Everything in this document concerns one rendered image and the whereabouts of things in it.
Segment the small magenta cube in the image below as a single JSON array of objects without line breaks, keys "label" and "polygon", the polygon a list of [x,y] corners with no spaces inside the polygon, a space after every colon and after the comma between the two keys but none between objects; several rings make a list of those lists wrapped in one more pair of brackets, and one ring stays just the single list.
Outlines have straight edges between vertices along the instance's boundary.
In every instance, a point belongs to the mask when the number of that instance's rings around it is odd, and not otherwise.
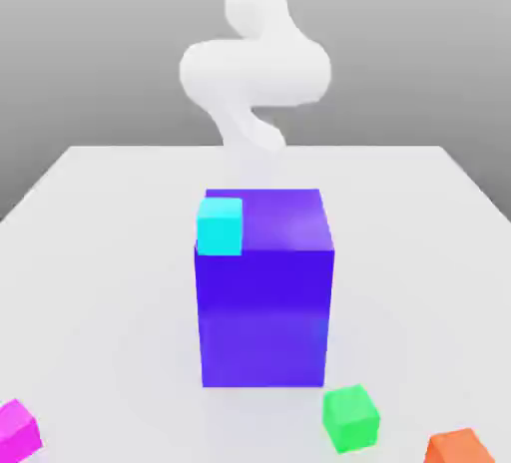
[{"label": "small magenta cube", "polygon": [[38,423],[19,400],[0,407],[0,463],[20,463],[42,446]]}]

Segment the small orange cube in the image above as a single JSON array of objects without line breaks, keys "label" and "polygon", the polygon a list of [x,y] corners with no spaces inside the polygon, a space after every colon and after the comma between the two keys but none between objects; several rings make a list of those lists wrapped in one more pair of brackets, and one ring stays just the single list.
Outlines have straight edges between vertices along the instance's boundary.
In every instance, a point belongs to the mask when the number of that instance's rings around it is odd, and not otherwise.
[{"label": "small orange cube", "polygon": [[495,463],[494,457],[471,428],[434,434],[424,463]]}]

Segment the small cyan cube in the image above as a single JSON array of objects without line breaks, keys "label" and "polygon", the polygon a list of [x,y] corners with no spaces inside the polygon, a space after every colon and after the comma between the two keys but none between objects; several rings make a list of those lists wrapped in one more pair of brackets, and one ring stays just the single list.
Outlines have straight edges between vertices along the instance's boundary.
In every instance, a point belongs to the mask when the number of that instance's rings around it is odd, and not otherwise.
[{"label": "small cyan cube", "polygon": [[197,215],[199,255],[241,255],[243,231],[241,199],[206,197],[201,200]]}]

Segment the large purple box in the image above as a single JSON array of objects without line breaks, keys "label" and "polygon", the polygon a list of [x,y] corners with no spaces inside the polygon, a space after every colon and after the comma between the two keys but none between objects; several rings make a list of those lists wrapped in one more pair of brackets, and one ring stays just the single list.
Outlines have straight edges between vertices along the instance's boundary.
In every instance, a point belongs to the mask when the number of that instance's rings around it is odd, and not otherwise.
[{"label": "large purple box", "polygon": [[195,253],[205,387],[324,383],[334,244],[317,189],[208,189],[242,209],[239,253]]}]

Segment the small green cube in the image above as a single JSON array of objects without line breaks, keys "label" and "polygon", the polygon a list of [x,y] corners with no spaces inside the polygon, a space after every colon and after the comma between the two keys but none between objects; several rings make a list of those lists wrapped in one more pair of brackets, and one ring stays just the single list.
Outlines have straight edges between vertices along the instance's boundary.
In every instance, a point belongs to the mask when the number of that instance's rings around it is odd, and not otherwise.
[{"label": "small green cube", "polygon": [[380,415],[361,384],[325,392],[321,420],[338,454],[371,447],[377,442]]}]

